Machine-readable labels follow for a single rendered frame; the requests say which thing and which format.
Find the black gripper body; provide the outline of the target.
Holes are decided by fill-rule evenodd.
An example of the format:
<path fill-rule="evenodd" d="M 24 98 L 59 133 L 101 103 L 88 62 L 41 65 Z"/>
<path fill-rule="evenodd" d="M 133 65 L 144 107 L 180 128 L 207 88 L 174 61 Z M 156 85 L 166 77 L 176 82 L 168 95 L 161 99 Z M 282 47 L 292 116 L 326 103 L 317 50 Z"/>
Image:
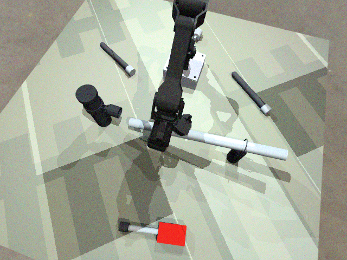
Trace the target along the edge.
<path fill-rule="evenodd" d="M 147 145 L 148 145 L 149 148 L 152 148 L 154 150 L 158 150 L 158 151 L 161 151 L 161 152 L 164 152 L 166 150 L 166 147 L 155 146 L 155 145 L 149 143 L 149 141 L 148 141 Z"/>

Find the black post with cap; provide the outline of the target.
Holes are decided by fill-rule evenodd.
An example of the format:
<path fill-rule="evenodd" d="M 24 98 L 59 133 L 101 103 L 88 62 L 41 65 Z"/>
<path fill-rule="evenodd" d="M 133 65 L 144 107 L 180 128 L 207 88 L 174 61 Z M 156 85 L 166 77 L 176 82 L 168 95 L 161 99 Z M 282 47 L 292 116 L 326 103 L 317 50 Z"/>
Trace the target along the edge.
<path fill-rule="evenodd" d="M 84 105 L 84 107 L 89 111 L 94 111 L 101 106 L 101 99 L 98 96 L 98 91 L 93 85 L 85 84 L 79 87 L 76 90 L 75 96 L 77 100 Z M 101 127 L 108 126 L 112 118 L 110 115 L 107 115 L 104 111 L 99 114 L 91 114 L 93 119 L 97 122 L 97 124 Z"/>

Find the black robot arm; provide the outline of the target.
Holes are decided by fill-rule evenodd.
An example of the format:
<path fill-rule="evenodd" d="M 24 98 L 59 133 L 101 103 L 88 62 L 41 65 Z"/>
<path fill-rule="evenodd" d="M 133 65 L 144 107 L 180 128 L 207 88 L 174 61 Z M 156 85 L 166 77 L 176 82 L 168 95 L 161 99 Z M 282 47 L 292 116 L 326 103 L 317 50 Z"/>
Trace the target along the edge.
<path fill-rule="evenodd" d="M 188 135 L 191 129 L 190 114 L 183 114 L 185 102 L 182 98 L 181 78 L 188 70 L 189 61 L 196 54 L 195 30 L 204 23 L 209 0 L 174 0 L 172 18 L 175 32 L 165 81 L 155 92 L 151 119 L 154 119 L 149 143 L 168 147 L 171 133 Z M 157 107 L 157 112 L 155 112 Z M 177 113 L 178 111 L 178 113 Z M 172 125 L 173 124 L 173 125 Z"/>

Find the black cylinder with grey end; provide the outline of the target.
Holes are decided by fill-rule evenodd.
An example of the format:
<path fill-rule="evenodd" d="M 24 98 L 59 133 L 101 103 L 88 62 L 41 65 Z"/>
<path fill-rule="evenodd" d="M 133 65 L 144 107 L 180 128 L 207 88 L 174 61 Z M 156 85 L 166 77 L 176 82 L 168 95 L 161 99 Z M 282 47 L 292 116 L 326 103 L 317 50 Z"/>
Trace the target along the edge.
<path fill-rule="evenodd" d="M 248 95 L 258 104 L 261 111 L 264 114 L 269 113 L 272 108 L 265 104 L 259 96 L 251 89 L 251 87 L 241 78 L 241 76 L 237 72 L 232 72 L 232 77 L 239 83 L 239 85 L 248 93 Z"/>
<path fill-rule="evenodd" d="M 100 43 L 100 46 L 110 55 L 112 56 L 124 69 L 125 71 L 130 75 L 134 75 L 136 70 L 129 66 L 123 59 L 121 59 L 111 48 L 109 48 L 104 42 Z"/>

